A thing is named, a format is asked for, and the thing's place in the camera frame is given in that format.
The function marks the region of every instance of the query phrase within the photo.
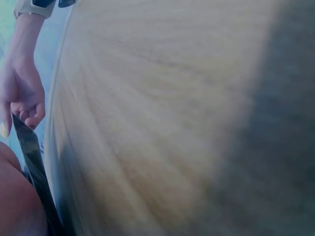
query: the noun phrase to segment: fingernail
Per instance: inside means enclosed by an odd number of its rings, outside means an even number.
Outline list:
[[[8,138],[8,134],[7,134],[6,130],[5,130],[5,126],[4,126],[3,123],[0,124],[0,134],[1,134],[1,136],[4,137],[5,139]]]

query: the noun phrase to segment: wood grain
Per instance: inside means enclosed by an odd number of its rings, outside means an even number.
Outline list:
[[[45,147],[71,233],[311,236],[314,8],[79,1]]]

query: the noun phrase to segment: knee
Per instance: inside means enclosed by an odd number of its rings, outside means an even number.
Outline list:
[[[47,223],[41,201],[21,174],[14,152],[1,142],[0,178],[0,232],[45,235]]]

